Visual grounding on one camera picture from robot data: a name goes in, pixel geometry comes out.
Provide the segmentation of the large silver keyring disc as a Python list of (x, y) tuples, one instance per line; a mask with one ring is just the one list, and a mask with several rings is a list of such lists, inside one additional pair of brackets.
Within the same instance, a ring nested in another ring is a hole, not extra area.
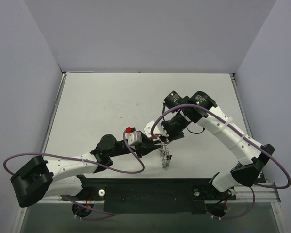
[(170, 154), (170, 150), (168, 148), (168, 143), (161, 143), (161, 147), (159, 148), (162, 169), (167, 170), (170, 166), (170, 161), (172, 155)]

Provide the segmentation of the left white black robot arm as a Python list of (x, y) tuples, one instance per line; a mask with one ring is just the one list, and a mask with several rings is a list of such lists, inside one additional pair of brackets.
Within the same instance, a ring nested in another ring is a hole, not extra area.
[(104, 135), (94, 150), (76, 157), (36, 153), (10, 181), (20, 207), (39, 202), (50, 186), (58, 181), (81, 174), (94, 174), (113, 165), (112, 157), (129, 154), (139, 159), (160, 148), (159, 139), (140, 131), (124, 133), (118, 141), (112, 134)]

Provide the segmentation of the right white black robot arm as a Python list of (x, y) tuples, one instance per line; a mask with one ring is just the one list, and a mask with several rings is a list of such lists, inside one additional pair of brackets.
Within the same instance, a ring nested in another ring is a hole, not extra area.
[(184, 107), (173, 110), (175, 115), (170, 120), (162, 122), (169, 135), (168, 139), (172, 141), (183, 138), (183, 130), (189, 124), (196, 123), (219, 139), (238, 160), (230, 171), (219, 172), (213, 177), (212, 183), (207, 186), (208, 195), (217, 199), (237, 184), (251, 187), (269, 161), (269, 157), (261, 151), (272, 155), (274, 147), (271, 144), (263, 145), (249, 137), (205, 92), (197, 91), (191, 97), (181, 97), (176, 91), (172, 91), (164, 99), (164, 105), (168, 109), (182, 104), (195, 104), (199, 108)]

